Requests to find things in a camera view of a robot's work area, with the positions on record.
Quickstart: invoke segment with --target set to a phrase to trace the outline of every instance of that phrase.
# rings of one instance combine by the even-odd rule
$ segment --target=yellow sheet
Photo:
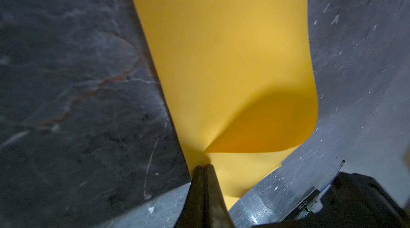
[[[134,0],[188,168],[228,209],[312,133],[308,0]]]

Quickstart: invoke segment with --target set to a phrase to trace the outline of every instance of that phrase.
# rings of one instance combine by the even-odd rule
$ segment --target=yellow paper
[[[228,209],[317,120],[308,0],[134,0],[188,168]]]

